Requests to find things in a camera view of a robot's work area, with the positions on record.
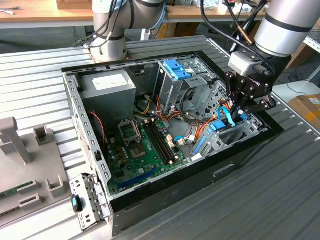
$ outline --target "white connector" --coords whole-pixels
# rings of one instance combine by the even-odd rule
[[[176,143],[179,145],[179,146],[183,146],[183,145],[186,145],[186,141],[184,138],[180,138],[178,139],[178,141],[176,141]]]

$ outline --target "aluminum work table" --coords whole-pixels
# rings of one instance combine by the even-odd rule
[[[203,36],[127,45],[133,57],[204,51],[219,67],[228,70],[228,54]],[[19,135],[31,133],[33,127],[42,124],[51,128],[69,179],[89,167],[71,120],[60,69],[90,63],[88,50],[81,47],[0,56],[0,118],[14,116]],[[281,136],[244,168],[115,239],[318,239],[320,134],[274,97],[279,103],[268,113],[285,129]],[[1,240],[110,238],[105,223],[81,232],[69,199],[0,229]]]

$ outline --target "circuit board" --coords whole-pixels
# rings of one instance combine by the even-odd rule
[[[164,123],[158,119],[154,125],[162,139],[168,144],[166,139],[168,130]],[[151,136],[147,134],[146,127],[141,124],[137,127],[141,134],[141,142],[131,143],[129,146],[124,145],[122,135],[117,129],[107,133],[107,138],[111,139],[107,160],[112,174],[108,182],[111,195],[121,193],[188,163],[184,154],[177,147],[170,149],[175,161],[169,164],[163,161]]]
[[[16,195],[18,193],[18,189],[26,187],[26,186],[28,186],[28,185],[30,185],[32,183],[33,183],[33,181],[30,181],[30,182],[21,184],[19,186],[13,187],[13,188],[11,188],[11,189],[9,189],[7,191],[0,192],[0,200],[3,200],[3,199],[11,197],[13,195]]]

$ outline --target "connector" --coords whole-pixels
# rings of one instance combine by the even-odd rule
[[[186,141],[185,141],[184,138],[180,138],[178,141],[176,141],[176,143],[177,143],[179,146],[186,145]]]
[[[173,138],[172,138],[172,136],[171,136],[170,134],[168,134],[168,135],[166,136],[166,140],[167,140],[168,142],[172,142],[172,141],[173,141]]]
[[[168,141],[168,145],[171,149],[173,149],[176,146],[172,141]]]

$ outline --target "black cable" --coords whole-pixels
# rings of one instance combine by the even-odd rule
[[[293,89],[289,86],[289,83],[286,83],[286,85],[287,85],[287,87],[288,87],[290,90],[294,91],[295,93],[297,93],[297,94],[304,94],[304,95],[307,96],[307,94],[305,94],[304,92],[293,90]]]
[[[103,30],[102,33],[98,33],[98,34],[96,35],[96,37],[94,38],[94,40],[97,39],[97,38],[100,38],[101,36],[103,36],[103,35],[108,31],[109,24],[110,24],[110,20],[111,20],[113,14],[114,14],[114,12],[115,12],[117,2],[118,2],[118,0],[112,0],[111,5],[110,5],[110,9],[109,9],[108,19],[106,20],[106,27],[105,27],[105,29]]]
[[[237,21],[239,21],[239,18],[240,18],[240,15],[241,15],[241,12],[242,12],[242,9],[243,9],[243,7],[244,7],[244,4],[245,4],[245,0],[241,0],[242,1],[242,5],[241,5],[241,9],[240,9],[240,12],[239,12],[239,14],[238,14],[238,17],[236,18],[236,20]],[[229,42],[229,39],[227,39],[227,40],[225,40],[225,43],[224,43],[224,47],[223,47],[223,49],[226,49],[226,47],[227,47],[227,43]]]
[[[112,33],[112,32],[114,31],[115,27],[116,27],[116,23],[117,23],[117,20],[118,20],[119,13],[120,13],[120,11],[121,11],[123,2],[124,2],[124,0],[121,0],[120,7],[119,7],[119,9],[118,9],[118,12],[116,13],[116,17],[115,17],[115,20],[114,20],[114,23],[113,23],[113,27],[112,27],[112,30],[110,31],[110,33]],[[105,45],[105,44],[108,42],[108,40],[109,40],[109,39],[106,38],[106,40],[105,40],[102,44],[100,44],[100,45],[98,45],[98,46],[89,46],[89,48],[90,48],[90,49],[92,49],[92,48],[101,48],[103,45]]]
[[[204,22],[209,26],[209,28],[211,28],[212,30],[214,30],[217,33],[221,34],[222,36],[230,39],[231,41],[233,41],[234,43],[238,44],[239,46],[243,47],[249,53],[254,54],[257,59],[261,60],[265,64],[265,66],[267,66],[267,68],[270,71],[270,73],[268,75],[269,76],[274,76],[276,74],[276,69],[264,56],[260,55],[253,48],[245,45],[244,43],[238,41],[237,39],[233,38],[232,36],[229,36],[229,35],[225,34],[223,31],[221,31],[220,29],[216,28],[215,26],[213,26],[211,24],[211,22],[209,21],[209,19],[206,16],[206,13],[205,13],[204,1],[205,0],[200,0],[201,15],[202,15],[202,18],[203,18]]]
[[[238,22],[238,20],[237,20],[237,18],[236,18],[236,16],[235,16],[235,14],[234,14],[234,11],[232,10],[232,8],[231,8],[231,6],[230,6],[230,3],[228,2],[228,0],[224,0],[224,2],[225,2],[225,4],[226,4],[226,7],[227,7],[228,10],[229,10],[229,13],[230,13],[230,15],[231,15],[231,17],[232,17],[232,19],[233,19],[233,22],[235,23],[235,25],[236,25],[237,27],[241,28],[241,26],[240,26],[240,24],[239,24],[239,22]]]
[[[242,23],[242,26],[245,27],[245,25],[253,18],[256,17],[256,14],[258,12],[260,12],[260,10],[267,4],[267,1],[262,0],[260,2],[260,5],[258,5],[258,7],[252,12],[252,14]],[[236,33],[238,32],[238,29],[236,29],[231,36],[234,37],[236,35]]]
[[[93,31],[92,34],[88,35],[88,36],[85,36],[84,38],[81,38],[79,41],[75,42],[72,47],[74,47],[74,45],[77,45],[81,42],[87,42],[88,39],[92,38],[94,35],[98,35],[96,38],[98,37],[101,37],[103,34],[106,33],[107,29],[108,29],[108,26],[105,28],[105,30],[103,31],[103,33],[99,33],[108,23],[109,23],[109,20],[113,14],[113,11],[115,10],[115,7],[116,7],[116,4],[117,2],[115,2],[115,0],[112,0],[111,1],[111,4],[110,4],[110,8],[109,8],[109,15],[108,15],[108,19],[101,25],[101,27],[97,30],[97,31]]]

